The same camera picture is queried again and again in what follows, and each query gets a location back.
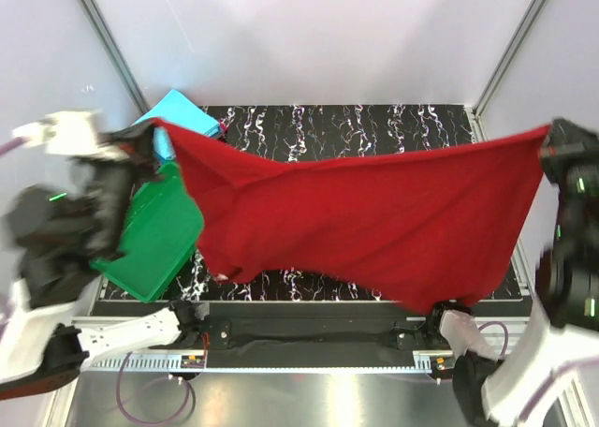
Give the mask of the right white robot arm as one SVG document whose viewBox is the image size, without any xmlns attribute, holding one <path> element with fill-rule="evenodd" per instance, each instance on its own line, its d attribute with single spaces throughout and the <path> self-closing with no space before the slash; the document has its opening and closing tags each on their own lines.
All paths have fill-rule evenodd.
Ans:
<svg viewBox="0 0 599 427">
<path fill-rule="evenodd" d="M 598 362 L 598 136 L 565 118 L 551 123 L 542 170 L 559 188 L 553 243 L 535 274 L 524 333 L 504 359 L 470 312 L 442 304 L 425 325 L 436 348 L 451 347 L 452 388 L 472 426 L 540 426 L 572 372 Z"/>
</svg>

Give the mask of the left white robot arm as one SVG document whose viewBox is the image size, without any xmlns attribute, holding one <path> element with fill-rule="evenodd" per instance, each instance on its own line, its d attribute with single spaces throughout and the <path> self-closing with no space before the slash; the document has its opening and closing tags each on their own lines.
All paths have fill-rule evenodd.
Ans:
<svg viewBox="0 0 599 427">
<path fill-rule="evenodd" d="M 97 258 L 119 247 L 133 187 L 157 181 L 156 118 L 101 132 L 90 111 L 59 111 L 16 127 L 3 152 L 41 146 L 93 173 L 78 197 L 34 185 L 6 214 L 11 241 L 23 251 L 1 323 L 1 396 L 17 399 L 59 390 L 93 364 L 139 349 L 184 349 L 201 339 L 202 319 L 189 302 L 172 302 L 106 328 L 72 324 L 82 292 L 97 277 Z"/>
</svg>

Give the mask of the red t shirt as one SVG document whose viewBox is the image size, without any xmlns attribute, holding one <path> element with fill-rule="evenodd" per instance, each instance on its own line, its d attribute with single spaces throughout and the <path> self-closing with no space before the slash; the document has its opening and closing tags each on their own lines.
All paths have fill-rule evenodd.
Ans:
<svg viewBox="0 0 599 427">
<path fill-rule="evenodd" d="M 246 284 L 317 272 L 427 313 L 503 281 L 543 177 L 549 129 L 395 155 L 278 162 L 165 124 L 205 219 L 208 271 Z"/>
</svg>

